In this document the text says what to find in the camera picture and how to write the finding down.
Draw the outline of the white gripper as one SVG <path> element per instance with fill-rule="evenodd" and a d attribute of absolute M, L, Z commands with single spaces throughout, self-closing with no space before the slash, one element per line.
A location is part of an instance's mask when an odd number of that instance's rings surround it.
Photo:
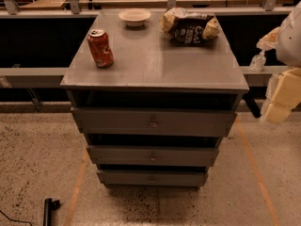
<path fill-rule="evenodd" d="M 263 51 L 275 49 L 278 32 L 278 27 L 271 30 L 257 42 L 256 47 Z M 282 74 L 273 74 L 268 82 L 266 99 L 261 107 L 261 119 L 280 124 L 300 103 L 301 69 L 293 68 Z"/>

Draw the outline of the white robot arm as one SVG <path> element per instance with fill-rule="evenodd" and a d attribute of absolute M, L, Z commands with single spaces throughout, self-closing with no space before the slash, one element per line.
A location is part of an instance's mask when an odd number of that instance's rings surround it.
<path fill-rule="evenodd" d="M 262 37 L 257 47 L 276 50 L 277 60 L 288 66 L 278 76 L 272 76 L 267 99 L 261 110 L 264 121 L 280 124 L 301 103 L 301 2 L 277 27 Z"/>

